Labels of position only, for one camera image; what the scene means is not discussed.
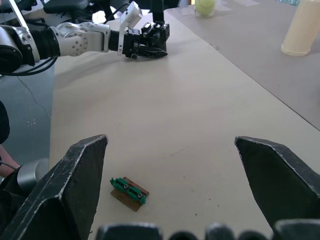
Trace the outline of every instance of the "gray floor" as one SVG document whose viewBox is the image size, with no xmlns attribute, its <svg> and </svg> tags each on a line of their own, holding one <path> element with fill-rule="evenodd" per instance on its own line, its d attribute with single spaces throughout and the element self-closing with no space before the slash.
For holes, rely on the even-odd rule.
<svg viewBox="0 0 320 240">
<path fill-rule="evenodd" d="M 49 115 L 52 111 L 53 73 L 52 67 L 34 76 L 20 77 Z M 13 159 L 22 165 L 48 158 L 51 119 L 16 76 L 0 79 L 0 100 L 7 109 L 10 122 L 10 135 L 3 146 Z"/>
</svg>

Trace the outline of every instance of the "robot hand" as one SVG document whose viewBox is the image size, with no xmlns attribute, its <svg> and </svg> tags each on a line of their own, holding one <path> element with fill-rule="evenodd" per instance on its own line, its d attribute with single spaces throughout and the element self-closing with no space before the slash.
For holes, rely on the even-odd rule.
<svg viewBox="0 0 320 240">
<path fill-rule="evenodd" d="M 79 56 L 90 51 L 107 53 L 111 50 L 133 59 L 137 56 L 164 57 L 170 27 L 164 21 L 163 0 L 151 0 L 151 6 L 153 22 L 146 23 L 141 30 L 134 29 L 142 18 L 134 1 L 122 14 L 119 31 L 93 22 L 64 22 L 57 27 L 33 30 L 0 25 L 0 74 L 23 76 L 22 72 L 12 72 L 21 65 L 34 66 L 43 59 L 54 61 L 60 56 Z M 30 71 L 28 75 L 40 72 Z"/>
</svg>

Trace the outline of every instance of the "chair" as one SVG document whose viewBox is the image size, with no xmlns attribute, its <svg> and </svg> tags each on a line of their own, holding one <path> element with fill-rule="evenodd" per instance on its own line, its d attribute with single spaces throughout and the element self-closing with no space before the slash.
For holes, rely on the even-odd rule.
<svg viewBox="0 0 320 240">
<path fill-rule="evenodd" d="M 76 11 L 84 10 L 89 5 L 88 0 L 50 0 L 43 10 L 47 14 L 70 13 L 71 19 L 66 22 L 77 23 Z"/>
</svg>

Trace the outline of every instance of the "white table surface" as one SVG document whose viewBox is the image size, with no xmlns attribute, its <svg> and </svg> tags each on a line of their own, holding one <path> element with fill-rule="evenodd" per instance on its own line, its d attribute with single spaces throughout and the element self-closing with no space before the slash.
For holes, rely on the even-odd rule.
<svg viewBox="0 0 320 240">
<path fill-rule="evenodd" d="M 320 132 L 174 17 L 165 19 L 165 58 L 91 52 L 58 59 L 50 166 L 79 140 L 108 135 L 90 240 L 100 225 L 123 222 L 156 223 L 166 238 L 177 230 L 202 238 L 213 222 L 270 235 L 235 136 L 285 144 L 320 172 Z M 124 176 L 150 192 L 138 212 L 110 195 L 110 178 Z"/>
</svg>

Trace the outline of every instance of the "table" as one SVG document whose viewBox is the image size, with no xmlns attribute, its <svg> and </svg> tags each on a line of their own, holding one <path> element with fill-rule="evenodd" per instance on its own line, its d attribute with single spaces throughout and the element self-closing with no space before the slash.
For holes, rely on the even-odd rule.
<svg viewBox="0 0 320 240">
<path fill-rule="evenodd" d="M 296 7 L 275 0 L 221 0 L 216 17 L 194 6 L 168 12 L 279 100 L 320 130 L 320 36 L 309 55 L 281 52 Z"/>
<path fill-rule="evenodd" d="M 150 222 L 167 238 L 203 238 L 213 222 L 271 234 L 251 193 L 235 136 L 282 143 L 320 170 L 320 132 L 170 14 L 169 55 L 61 57 L 55 66 L 50 166 L 80 139 L 108 134 L 92 225 Z M 144 16 L 140 26 L 151 20 Z M 134 212 L 110 195 L 112 177 L 150 192 Z"/>
</svg>

